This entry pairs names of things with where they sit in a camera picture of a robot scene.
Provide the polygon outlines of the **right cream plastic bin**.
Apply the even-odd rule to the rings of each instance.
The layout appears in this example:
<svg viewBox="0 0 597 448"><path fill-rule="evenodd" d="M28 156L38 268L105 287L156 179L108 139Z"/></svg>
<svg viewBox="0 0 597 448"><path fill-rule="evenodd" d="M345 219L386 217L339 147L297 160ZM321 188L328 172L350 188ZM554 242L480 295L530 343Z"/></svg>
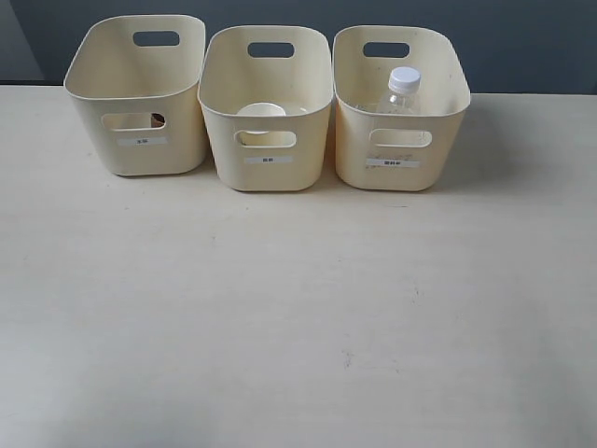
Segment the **right cream plastic bin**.
<svg viewBox="0 0 597 448"><path fill-rule="evenodd" d="M357 25L332 50L336 171L359 189L420 191L441 175L471 103L448 37L431 29ZM415 112L378 113L393 69L410 66L421 84Z"/></svg>

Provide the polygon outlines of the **white paper cup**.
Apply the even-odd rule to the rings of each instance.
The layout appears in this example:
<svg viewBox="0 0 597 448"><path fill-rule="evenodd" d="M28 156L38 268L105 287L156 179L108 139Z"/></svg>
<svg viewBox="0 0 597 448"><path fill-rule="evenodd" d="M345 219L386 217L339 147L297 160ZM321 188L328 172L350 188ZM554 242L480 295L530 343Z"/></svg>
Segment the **white paper cup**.
<svg viewBox="0 0 597 448"><path fill-rule="evenodd" d="M237 115L243 117L284 117L286 112L280 105L268 102L257 102L240 108Z"/></svg>

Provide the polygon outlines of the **middle cream plastic bin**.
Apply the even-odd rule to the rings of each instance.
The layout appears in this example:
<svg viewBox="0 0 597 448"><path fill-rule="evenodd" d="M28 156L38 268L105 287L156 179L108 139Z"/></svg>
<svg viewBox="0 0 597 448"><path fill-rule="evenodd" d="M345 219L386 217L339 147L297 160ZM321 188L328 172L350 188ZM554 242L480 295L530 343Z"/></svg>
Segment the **middle cream plastic bin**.
<svg viewBox="0 0 597 448"><path fill-rule="evenodd" d="M198 90L215 168L240 191L299 191L320 177L334 89L326 37L300 26L244 25L215 34ZM284 117L243 117L245 105Z"/></svg>

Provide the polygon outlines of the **left cream plastic bin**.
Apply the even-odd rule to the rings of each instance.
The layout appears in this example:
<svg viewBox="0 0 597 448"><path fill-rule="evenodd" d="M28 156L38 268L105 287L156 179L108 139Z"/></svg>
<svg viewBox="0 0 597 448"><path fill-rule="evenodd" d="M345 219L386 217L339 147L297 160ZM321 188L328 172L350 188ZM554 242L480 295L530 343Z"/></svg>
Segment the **left cream plastic bin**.
<svg viewBox="0 0 597 448"><path fill-rule="evenodd" d="M204 23L189 15L117 16L84 36L63 85L114 175L177 175L209 149L198 88ZM165 126L151 127L152 113Z"/></svg>

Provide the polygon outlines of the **clear plastic bottle white cap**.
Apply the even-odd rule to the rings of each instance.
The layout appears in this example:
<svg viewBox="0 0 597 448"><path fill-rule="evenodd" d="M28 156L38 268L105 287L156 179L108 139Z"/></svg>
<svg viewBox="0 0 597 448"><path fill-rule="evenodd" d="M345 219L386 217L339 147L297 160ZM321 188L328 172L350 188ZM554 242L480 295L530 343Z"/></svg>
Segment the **clear plastic bottle white cap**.
<svg viewBox="0 0 597 448"><path fill-rule="evenodd" d="M410 66L394 68L388 78L387 91L377 103L376 112L393 115L418 115L421 73Z"/></svg>

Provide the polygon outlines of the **cream plastic bin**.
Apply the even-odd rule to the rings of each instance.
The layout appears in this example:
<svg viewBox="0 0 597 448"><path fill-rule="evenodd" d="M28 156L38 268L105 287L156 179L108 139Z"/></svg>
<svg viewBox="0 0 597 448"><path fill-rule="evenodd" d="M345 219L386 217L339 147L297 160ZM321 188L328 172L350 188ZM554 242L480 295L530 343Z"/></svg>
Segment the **cream plastic bin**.
<svg viewBox="0 0 597 448"><path fill-rule="evenodd" d="M300 26L244 25L215 34L198 90L215 168L240 191L299 191L320 177L334 89L326 37ZM245 105L284 117L243 117Z"/></svg>
<svg viewBox="0 0 597 448"><path fill-rule="evenodd" d="M332 50L336 171L359 189L420 191L441 175L471 103L448 37L431 29L357 25ZM410 66L421 84L415 112L378 113L393 69Z"/></svg>
<svg viewBox="0 0 597 448"><path fill-rule="evenodd" d="M177 175L209 149L198 88L204 23L189 15L117 16L84 36L63 85L114 175ZM152 113L165 126L151 127Z"/></svg>

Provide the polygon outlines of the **brown wooden cup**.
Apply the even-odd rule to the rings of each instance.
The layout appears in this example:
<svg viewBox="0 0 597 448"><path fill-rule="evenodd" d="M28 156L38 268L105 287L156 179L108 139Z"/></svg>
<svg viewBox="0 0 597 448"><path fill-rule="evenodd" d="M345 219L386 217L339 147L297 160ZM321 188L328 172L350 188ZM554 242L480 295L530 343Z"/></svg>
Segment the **brown wooden cup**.
<svg viewBox="0 0 597 448"><path fill-rule="evenodd" d="M151 127L155 129L159 129L165 126L165 117L159 113L152 113L150 118Z"/></svg>

